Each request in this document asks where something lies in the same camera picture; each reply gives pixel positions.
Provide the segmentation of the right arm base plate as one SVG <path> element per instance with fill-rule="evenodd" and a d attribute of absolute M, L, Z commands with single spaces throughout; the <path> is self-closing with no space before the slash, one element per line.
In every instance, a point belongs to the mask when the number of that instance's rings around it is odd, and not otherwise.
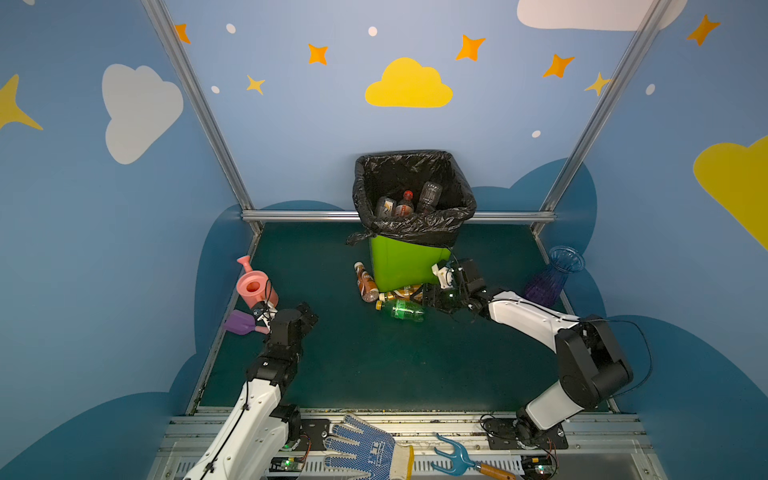
<path fill-rule="evenodd" d="M 568 441 L 561 424 L 541 430 L 526 418 L 498 418 L 483 415 L 479 425 L 485 432 L 492 450 L 552 450 L 567 449 Z"/>

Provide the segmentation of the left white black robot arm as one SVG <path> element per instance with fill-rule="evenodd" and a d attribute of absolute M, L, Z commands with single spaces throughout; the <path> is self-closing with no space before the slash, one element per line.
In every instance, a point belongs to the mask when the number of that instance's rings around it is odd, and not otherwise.
<path fill-rule="evenodd" d="M 299 408 L 282 397 L 298 373 L 302 341 L 317 321 L 305 302 L 275 314 L 235 406 L 186 479 L 260 479 L 280 450 L 300 437 Z"/>

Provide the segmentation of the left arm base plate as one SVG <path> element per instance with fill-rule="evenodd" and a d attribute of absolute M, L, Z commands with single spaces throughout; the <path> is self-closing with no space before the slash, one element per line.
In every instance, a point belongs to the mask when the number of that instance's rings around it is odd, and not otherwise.
<path fill-rule="evenodd" d="M 282 452 L 291 452 L 297 455 L 299 452 L 305 452 L 309 449 L 314 451 L 325 451 L 324 440 L 330 434 L 331 422 L 328 419 L 302 419 L 301 428 L 295 439 L 289 439 L 282 448 Z"/>

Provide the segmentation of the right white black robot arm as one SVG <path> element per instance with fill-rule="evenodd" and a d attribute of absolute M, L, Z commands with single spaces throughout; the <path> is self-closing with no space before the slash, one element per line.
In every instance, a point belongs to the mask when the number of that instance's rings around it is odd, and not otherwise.
<path fill-rule="evenodd" d="M 466 286 L 420 288 L 422 304 L 452 313 L 466 308 L 511 327 L 552 350 L 558 380 L 516 414 L 516 437 L 531 443 L 563 421 L 591 409 L 634 379 L 629 360 L 609 322 L 579 318 L 527 300 L 511 290 L 494 294 Z"/>

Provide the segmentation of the long orange label red-cap bottle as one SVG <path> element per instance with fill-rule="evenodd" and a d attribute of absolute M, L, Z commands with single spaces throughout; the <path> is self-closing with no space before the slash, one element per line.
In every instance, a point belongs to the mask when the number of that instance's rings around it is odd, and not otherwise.
<path fill-rule="evenodd" d="M 414 198 L 413 192 L 411 190 L 406 190 L 403 194 L 402 199 L 398 202 L 398 204 L 395 207 L 394 215 L 396 217 L 410 216 L 414 212 L 413 198 Z"/>

